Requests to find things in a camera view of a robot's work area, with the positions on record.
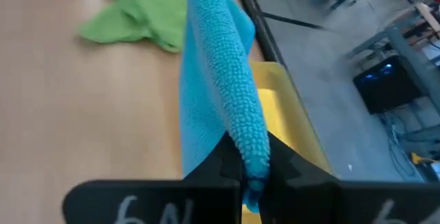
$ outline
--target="yellow object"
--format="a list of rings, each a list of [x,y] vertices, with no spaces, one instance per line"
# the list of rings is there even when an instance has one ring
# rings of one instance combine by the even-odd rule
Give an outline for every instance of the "yellow object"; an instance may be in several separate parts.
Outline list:
[[[431,161],[431,162],[437,162],[434,159],[430,159],[430,158],[423,158],[418,156],[416,153],[411,153],[411,161],[414,165],[417,165],[418,163],[420,163],[421,161]]]
[[[311,127],[306,110],[284,67],[278,63],[250,62],[267,129],[299,155],[333,174]],[[243,206],[242,223],[261,223],[258,214]]]

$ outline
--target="blue microfiber towel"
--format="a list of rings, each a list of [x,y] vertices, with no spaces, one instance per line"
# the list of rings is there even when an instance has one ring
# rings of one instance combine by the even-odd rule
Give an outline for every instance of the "blue microfiber towel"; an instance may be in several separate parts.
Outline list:
[[[194,170],[227,131],[245,166],[243,202],[258,212],[270,148],[248,63],[254,24],[234,0],[187,2],[179,86],[183,174]]]

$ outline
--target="gray floor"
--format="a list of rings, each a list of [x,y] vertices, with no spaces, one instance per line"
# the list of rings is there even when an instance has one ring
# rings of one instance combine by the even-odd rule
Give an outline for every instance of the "gray floor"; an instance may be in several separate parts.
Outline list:
[[[359,0],[326,16],[309,0],[258,0],[264,12],[323,25],[332,32],[313,30],[267,19],[287,68],[295,82],[320,142],[342,179],[417,181],[396,171],[388,137],[377,117],[370,115],[352,78],[359,72],[355,60],[344,55],[381,30],[396,13],[407,8],[403,0]],[[398,158],[405,164],[405,158]]]

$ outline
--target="wooden table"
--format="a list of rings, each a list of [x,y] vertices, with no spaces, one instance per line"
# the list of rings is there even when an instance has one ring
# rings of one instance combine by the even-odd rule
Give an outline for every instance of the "wooden table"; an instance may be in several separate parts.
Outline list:
[[[62,223],[65,193],[89,179],[181,177],[180,55],[78,39],[106,2],[0,0],[2,223]]]

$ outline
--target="green microfiber cloth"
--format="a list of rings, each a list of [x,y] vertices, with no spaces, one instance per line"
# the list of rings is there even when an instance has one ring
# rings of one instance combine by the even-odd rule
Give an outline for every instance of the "green microfiber cloth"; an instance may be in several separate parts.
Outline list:
[[[186,0],[115,0],[80,27],[83,38],[98,43],[150,38],[169,52],[182,49]]]

